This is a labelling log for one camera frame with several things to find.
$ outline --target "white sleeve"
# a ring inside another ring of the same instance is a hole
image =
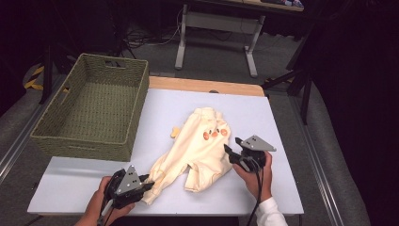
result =
[[[256,210],[258,226],[286,226],[284,215],[279,211],[273,197],[259,204]]]

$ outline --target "human hand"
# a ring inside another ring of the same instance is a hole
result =
[[[261,194],[261,202],[272,197],[271,186],[272,186],[272,155],[269,152],[264,152],[266,157],[266,164],[263,167],[263,186]],[[237,174],[246,183],[247,189],[255,197],[258,198],[258,180],[255,173],[246,172],[237,164],[233,164],[232,167],[237,172]]]
[[[103,204],[104,191],[110,180],[111,177],[109,176],[103,177],[102,181],[100,182],[99,189],[94,192],[90,202],[88,202],[88,207],[86,208],[85,214],[80,218],[75,226],[97,226],[97,219],[99,218],[101,206]],[[112,211],[112,215],[109,217],[109,220],[106,222],[106,225],[110,225],[117,218],[127,215],[134,207],[135,204],[131,203],[121,209],[114,209]],[[110,212],[111,211],[108,211],[108,213],[106,213],[104,220],[108,219]]]

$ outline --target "woven basket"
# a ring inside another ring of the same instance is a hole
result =
[[[147,61],[83,54],[30,136],[51,156],[130,161],[148,87]]]

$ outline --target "white tabletop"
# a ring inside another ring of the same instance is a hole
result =
[[[173,145],[170,133],[182,126],[195,108],[210,106],[223,113],[230,125],[229,146],[242,149],[234,138],[257,135],[277,148],[273,155],[272,194],[286,215],[303,214],[295,180],[266,97],[149,89],[138,126],[130,163],[53,157],[27,209],[42,215],[73,215],[85,212],[101,178],[134,165],[147,174],[155,160]],[[187,173],[163,190],[152,205],[138,202],[129,215],[136,216],[243,216],[255,205],[244,181],[232,169],[207,190],[184,190]]]

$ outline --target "cream cloth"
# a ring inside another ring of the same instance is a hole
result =
[[[152,189],[144,193],[147,204],[161,194],[188,166],[184,189],[199,192],[208,188],[231,169],[223,144],[228,144],[231,130],[220,112],[211,107],[197,108],[176,136],[173,147],[152,166],[147,181]]]

